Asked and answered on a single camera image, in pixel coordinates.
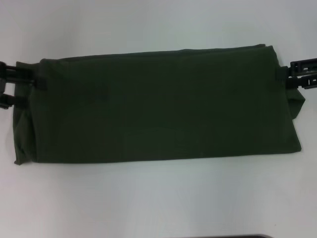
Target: green fabric bag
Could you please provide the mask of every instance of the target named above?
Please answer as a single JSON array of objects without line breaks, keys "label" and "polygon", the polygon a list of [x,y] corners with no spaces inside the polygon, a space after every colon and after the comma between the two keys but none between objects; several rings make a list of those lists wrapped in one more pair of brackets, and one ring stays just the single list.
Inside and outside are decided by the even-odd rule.
[{"label": "green fabric bag", "polygon": [[293,153],[305,99],[285,90],[273,47],[17,62],[47,90],[16,85],[16,164],[113,163]]}]

